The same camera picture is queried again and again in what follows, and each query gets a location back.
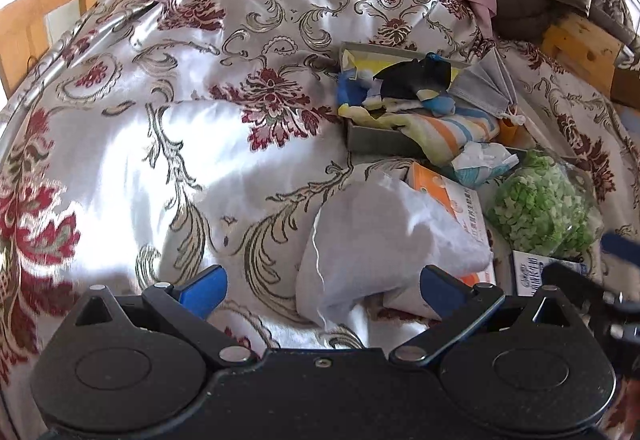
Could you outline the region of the floral satin quilt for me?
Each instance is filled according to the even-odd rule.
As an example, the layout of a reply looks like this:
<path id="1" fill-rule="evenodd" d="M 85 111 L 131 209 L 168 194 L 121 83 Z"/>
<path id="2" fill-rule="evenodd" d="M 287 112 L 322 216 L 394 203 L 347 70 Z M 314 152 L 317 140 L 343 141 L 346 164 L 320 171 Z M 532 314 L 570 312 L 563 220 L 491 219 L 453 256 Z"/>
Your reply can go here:
<path id="1" fill-rule="evenodd" d="M 347 42 L 474 62 L 462 0 L 102 0 L 1 114 L 1 434 L 35 439 L 29 377 L 79 295 L 212 264 L 212 323 L 255 351 L 388 347 L 420 319 L 371 301 L 331 328 L 295 311 L 318 209 L 405 159 L 355 159 L 335 104 Z"/>

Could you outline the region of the black sock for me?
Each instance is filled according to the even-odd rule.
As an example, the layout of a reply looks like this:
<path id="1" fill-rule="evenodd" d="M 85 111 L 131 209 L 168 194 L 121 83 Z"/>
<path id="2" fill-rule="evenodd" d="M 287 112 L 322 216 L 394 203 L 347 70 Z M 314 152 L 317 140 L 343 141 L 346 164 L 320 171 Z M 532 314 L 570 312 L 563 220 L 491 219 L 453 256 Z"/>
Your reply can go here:
<path id="1" fill-rule="evenodd" d="M 452 80 L 452 67 L 448 60 L 434 53 L 423 58 L 406 60 L 379 71 L 375 80 L 381 82 L 383 98 L 416 100 L 422 93 L 427 100 L 446 92 Z"/>

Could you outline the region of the white tissue pack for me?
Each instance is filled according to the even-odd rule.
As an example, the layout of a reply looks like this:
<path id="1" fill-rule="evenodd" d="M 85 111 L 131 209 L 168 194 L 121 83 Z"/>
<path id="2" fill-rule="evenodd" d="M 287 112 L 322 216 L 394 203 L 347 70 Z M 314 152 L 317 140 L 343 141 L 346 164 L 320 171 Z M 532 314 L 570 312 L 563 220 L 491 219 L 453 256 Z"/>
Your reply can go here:
<path id="1" fill-rule="evenodd" d="M 519 163 L 518 156 L 502 144 L 468 142 L 462 152 L 451 160 L 448 171 L 454 181 L 475 189 L 508 173 Z"/>

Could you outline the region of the orange plastic cup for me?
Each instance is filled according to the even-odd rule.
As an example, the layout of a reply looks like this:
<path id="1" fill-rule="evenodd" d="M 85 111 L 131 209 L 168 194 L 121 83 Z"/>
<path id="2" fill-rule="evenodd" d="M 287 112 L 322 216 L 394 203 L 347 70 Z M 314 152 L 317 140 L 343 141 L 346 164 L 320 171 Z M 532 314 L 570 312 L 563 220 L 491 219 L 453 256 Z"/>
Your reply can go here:
<path id="1" fill-rule="evenodd" d="M 500 132 L 498 137 L 496 137 L 496 141 L 503 146 L 514 147 L 520 126 L 512 122 L 510 119 L 501 118 L 498 122 Z"/>

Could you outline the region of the striped pastel towel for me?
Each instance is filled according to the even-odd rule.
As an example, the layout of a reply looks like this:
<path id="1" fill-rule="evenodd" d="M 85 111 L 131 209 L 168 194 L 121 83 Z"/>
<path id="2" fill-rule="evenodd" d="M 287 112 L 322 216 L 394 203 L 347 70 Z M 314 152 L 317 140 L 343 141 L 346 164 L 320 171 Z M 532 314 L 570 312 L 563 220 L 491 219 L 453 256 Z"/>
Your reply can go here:
<path id="1" fill-rule="evenodd" d="M 458 108 L 453 115 L 436 118 L 418 113 L 390 117 L 394 129 L 416 142 L 428 161 L 443 166 L 469 142 L 486 143 L 498 137 L 498 120 L 476 108 Z"/>

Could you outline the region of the yellow blue patterned cloth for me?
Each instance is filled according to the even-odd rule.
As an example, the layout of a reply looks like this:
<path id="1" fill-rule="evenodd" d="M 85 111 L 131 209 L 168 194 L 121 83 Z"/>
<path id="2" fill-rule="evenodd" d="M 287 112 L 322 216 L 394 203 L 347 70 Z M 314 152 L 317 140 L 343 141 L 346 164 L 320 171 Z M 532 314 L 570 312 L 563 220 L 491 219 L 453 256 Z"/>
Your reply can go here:
<path id="1" fill-rule="evenodd" d="M 368 46 L 360 48 L 360 50 L 344 48 L 341 53 L 341 71 L 337 78 L 338 105 L 362 108 L 375 118 L 404 111 L 409 111 L 409 113 L 417 111 L 435 117 L 452 115 L 456 111 L 456 101 L 449 95 L 448 90 L 439 96 L 434 96 L 431 100 L 427 100 L 424 93 L 416 100 L 396 100 L 396 98 L 381 96 L 381 82 L 374 79 L 379 71 L 398 62 L 414 58 L 421 59 L 425 55 L 383 53 Z M 451 64 L 452 80 L 454 80 L 458 72 L 465 66 L 458 62 L 451 62 L 449 59 L 446 60 Z"/>

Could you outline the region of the glass jar green stars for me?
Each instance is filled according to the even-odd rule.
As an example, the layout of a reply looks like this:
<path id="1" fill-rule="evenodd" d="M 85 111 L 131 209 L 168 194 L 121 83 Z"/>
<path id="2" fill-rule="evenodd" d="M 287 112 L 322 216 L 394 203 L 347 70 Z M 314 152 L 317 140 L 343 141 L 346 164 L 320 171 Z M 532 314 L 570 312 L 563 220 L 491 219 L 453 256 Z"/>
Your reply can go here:
<path id="1" fill-rule="evenodd" d="M 539 149 L 500 183 L 485 215 L 512 249 L 558 259 L 582 255 L 603 231 L 577 168 Z"/>

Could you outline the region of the orange tissue box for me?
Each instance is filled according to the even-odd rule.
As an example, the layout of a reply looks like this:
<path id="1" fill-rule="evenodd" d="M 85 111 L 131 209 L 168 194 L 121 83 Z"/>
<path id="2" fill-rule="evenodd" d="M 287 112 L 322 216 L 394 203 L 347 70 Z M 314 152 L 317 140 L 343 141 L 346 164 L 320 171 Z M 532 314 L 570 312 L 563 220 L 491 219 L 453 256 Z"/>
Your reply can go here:
<path id="1" fill-rule="evenodd" d="M 415 191 L 428 195 L 437 201 L 450 214 L 450 217 L 457 221 L 458 226 L 479 244 L 492 251 L 490 235 L 487 232 L 487 225 L 480 207 L 480 197 L 478 197 L 474 189 L 469 189 L 469 187 L 452 181 L 446 178 L 444 174 L 428 169 L 420 165 L 420 163 L 413 163 L 410 166 L 407 183 Z M 454 260 L 456 262 L 447 259 L 445 262 L 434 262 L 434 265 L 451 275 L 457 276 L 460 281 L 468 286 L 473 286 L 476 283 L 496 284 L 494 258 L 489 259 L 483 270 L 472 272 L 469 269 L 469 261 L 466 259 L 464 251 L 458 250 L 454 244 L 454 238 L 459 236 L 460 233 L 455 231 L 454 236 L 447 241 L 447 245 L 454 247 L 454 253 L 456 254 Z"/>

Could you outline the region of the grey shallow tray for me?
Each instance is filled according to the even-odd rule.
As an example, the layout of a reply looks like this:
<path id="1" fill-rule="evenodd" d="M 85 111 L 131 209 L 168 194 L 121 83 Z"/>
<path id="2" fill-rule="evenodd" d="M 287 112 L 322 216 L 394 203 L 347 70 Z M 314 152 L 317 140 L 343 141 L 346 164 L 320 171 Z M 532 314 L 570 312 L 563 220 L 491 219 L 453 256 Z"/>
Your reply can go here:
<path id="1" fill-rule="evenodd" d="M 367 46 L 369 48 L 374 48 L 375 51 L 383 53 L 399 55 L 407 55 L 409 53 L 423 54 L 420 52 L 397 50 L 397 48 L 383 48 L 382 46 L 373 44 L 346 43 L 341 48 L 340 60 L 341 53 L 344 48 L 356 48 L 357 50 L 360 50 L 360 48 L 367 48 Z M 473 62 L 473 64 L 468 64 L 467 62 L 458 63 L 463 64 L 465 68 L 475 64 L 475 62 Z M 476 108 L 466 103 L 464 100 L 459 100 L 457 97 L 452 96 L 452 98 L 456 101 L 456 110 L 458 108 Z M 337 107 L 338 115 L 345 123 L 345 143 L 349 151 L 362 155 L 399 156 L 426 159 L 419 145 L 409 139 L 409 137 L 406 137 L 405 134 L 402 134 L 399 130 L 394 129 L 390 123 L 390 117 L 393 115 L 405 114 L 409 111 L 386 114 L 375 118 L 359 107 L 341 107 L 338 105 L 338 102 Z M 529 146 L 526 142 L 527 132 L 525 129 L 525 123 L 523 126 L 520 126 L 520 129 L 518 129 L 515 146 L 507 147 L 510 152 L 519 156 L 523 156 L 526 153 L 526 148 Z"/>

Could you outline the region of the grey face mask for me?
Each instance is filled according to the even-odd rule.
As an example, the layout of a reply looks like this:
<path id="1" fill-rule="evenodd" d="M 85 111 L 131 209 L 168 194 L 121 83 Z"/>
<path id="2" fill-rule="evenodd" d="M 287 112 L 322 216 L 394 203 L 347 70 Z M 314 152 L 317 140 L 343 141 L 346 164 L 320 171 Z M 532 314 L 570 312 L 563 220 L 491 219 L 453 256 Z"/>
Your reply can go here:
<path id="1" fill-rule="evenodd" d="M 458 72 L 448 93 L 497 119 L 523 126 L 514 81 L 499 52 L 492 48 L 475 64 Z"/>

